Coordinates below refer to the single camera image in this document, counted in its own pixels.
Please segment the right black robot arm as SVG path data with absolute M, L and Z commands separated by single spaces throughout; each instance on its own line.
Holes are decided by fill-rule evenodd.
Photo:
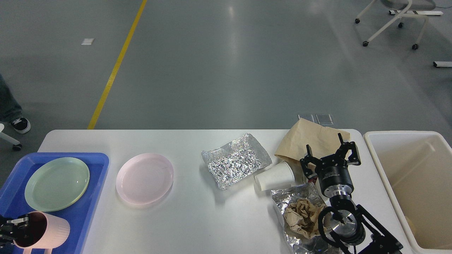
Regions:
M 352 200 L 354 186 L 349 174 L 350 165 L 361 164 L 356 144 L 344 141 L 338 134 L 340 147 L 334 154 L 322 158 L 313 156 L 311 147 L 300 159 L 303 174 L 309 182 L 320 185 L 321 194 L 329 199 L 317 219 L 321 237 L 330 246 L 349 254 L 349 246 L 356 248 L 371 233 L 371 242 L 362 254 L 400 254 L 403 245 L 363 206 Z

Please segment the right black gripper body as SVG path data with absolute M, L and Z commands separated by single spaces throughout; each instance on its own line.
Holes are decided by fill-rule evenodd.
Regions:
M 352 194 L 355 188 L 348 167 L 348 165 L 320 165 L 315 167 L 317 181 L 323 196 L 333 197 L 335 195 Z

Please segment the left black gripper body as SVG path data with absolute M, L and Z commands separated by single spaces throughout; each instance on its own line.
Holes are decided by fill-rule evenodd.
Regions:
M 0 247 L 5 247 L 9 243 L 8 235 L 6 232 L 7 218 L 0 216 Z

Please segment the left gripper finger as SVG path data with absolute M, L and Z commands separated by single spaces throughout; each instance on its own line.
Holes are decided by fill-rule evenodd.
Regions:
M 20 215 L 17 219 L 4 217 L 4 242 L 13 242 L 16 239 L 29 240 L 29 213 Z

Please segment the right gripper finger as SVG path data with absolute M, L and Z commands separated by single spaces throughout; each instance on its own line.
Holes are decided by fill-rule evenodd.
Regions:
M 341 133 L 338 133 L 338 138 L 341 145 L 333 154 L 333 159 L 331 159 L 332 165 L 339 167 L 348 167 L 350 165 L 360 166 L 361 160 L 356 143 L 353 141 L 344 141 Z
M 323 165 L 323 161 L 313 156 L 312 150 L 309 144 L 306 145 L 307 155 L 300 159 L 300 165 L 303 171 L 303 175 L 308 180 L 316 180 L 318 175 L 316 168 Z

